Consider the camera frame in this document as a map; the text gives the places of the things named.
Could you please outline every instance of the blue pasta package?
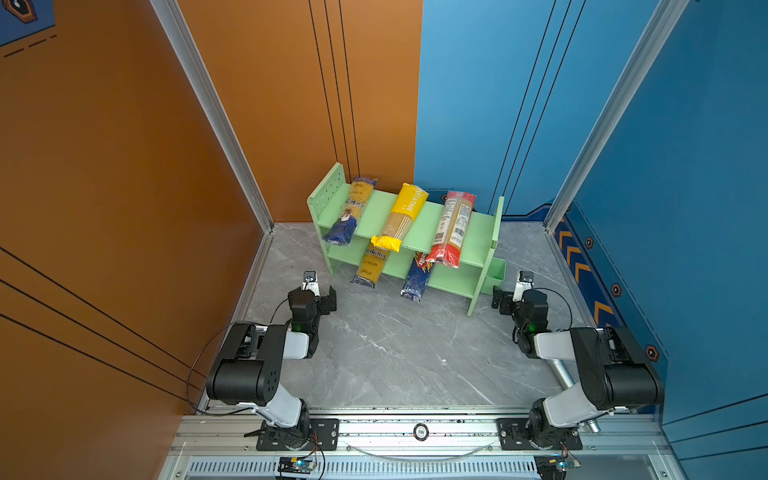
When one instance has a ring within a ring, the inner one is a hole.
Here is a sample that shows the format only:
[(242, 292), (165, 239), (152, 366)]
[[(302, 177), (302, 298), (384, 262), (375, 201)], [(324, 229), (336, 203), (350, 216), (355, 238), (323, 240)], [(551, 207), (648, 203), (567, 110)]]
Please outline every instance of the blue pasta package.
[(427, 290), (429, 277), (432, 276), (433, 268), (435, 268), (435, 264), (427, 262), (426, 253), (416, 252), (411, 262), (411, 268), (408, 270), (406, 282), (400, 290), (400, 296), (421, 302), (424, 290)]

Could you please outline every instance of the small bin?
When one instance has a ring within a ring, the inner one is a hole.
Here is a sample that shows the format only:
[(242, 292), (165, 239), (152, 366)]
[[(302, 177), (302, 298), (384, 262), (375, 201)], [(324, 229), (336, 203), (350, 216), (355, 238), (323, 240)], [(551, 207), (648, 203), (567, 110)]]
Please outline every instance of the small bin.
[(488, 272), (485, 274), (480, 293), (493, 295), (493, 287), (501, 286), (507, 273), (507, 262), (500, 258), (493, 257), (491, 265), (488, 266)]

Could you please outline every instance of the blue wall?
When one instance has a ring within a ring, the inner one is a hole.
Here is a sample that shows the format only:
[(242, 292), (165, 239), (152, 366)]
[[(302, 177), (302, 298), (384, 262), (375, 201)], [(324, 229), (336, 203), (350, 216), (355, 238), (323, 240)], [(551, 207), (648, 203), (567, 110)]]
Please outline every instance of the blue wall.
[(502, 194), (511, 215), (550, 202), (656, 4), (425, 0), (415, 182), (484, 212)]
[(575, 202), (667, 354), (692, 478), (768, 455), (766, 25), (763, 0), (691, 2)]

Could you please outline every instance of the vent grille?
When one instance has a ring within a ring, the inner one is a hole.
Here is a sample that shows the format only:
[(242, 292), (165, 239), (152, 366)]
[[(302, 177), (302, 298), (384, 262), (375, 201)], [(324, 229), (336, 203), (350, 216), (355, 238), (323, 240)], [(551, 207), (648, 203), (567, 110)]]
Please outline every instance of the vent grille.
[[(276, 457), (201, 456), (190, 461), (190, 478), (275, 478)], [(359, 456), (328, 458), (323, 480), (353, 478), (540, 478), (532, 456), (509, 455), (456, 462), (409, 462)]]
[(200, 473), (265, 473), (273, 475), (276, 464), (270, 460), (248, 457), (203, 457), (190, 462), (189, 475)]

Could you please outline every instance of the chevron pattern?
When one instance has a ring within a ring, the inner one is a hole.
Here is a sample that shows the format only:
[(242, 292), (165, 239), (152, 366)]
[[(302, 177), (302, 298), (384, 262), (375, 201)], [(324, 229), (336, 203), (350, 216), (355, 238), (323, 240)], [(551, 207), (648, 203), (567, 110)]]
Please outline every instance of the chevron pattern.
[(595, 324), (598, 326), (621, 325), (622, 322), (616, 314), (616, 307), (608, 291), (595, 274), (592, 263), (585, 253), (587, 250), (574, 235), (569, 222), (561, 219), (553, 234), (584, 301), (587, 305), (591, 305)]

